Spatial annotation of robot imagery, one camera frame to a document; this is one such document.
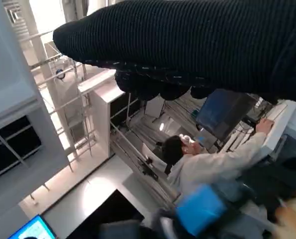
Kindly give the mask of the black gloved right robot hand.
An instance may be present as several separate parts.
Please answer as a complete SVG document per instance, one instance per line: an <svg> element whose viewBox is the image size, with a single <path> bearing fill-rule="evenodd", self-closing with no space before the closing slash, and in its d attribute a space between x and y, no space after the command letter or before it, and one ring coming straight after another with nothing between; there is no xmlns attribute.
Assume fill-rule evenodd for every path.
<svg viewBox="0 0 296 239"><path fill-rule="evenodd" d="M296 0L125 0L53 32L142 100L216 89L296 102Z"/></svg>

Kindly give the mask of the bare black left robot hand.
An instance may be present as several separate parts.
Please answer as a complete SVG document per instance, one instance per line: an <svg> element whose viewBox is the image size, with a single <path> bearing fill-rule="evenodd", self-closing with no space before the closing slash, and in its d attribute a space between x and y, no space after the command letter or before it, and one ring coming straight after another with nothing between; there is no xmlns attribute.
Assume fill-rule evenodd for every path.
<svg viewBox="0 0 296 239"><path fill-rule="evenodd" d="M196 239L263 239L281 201L296 196L296 157L259 163L236 179L203 184L176 209L183 230Z"/></svg>

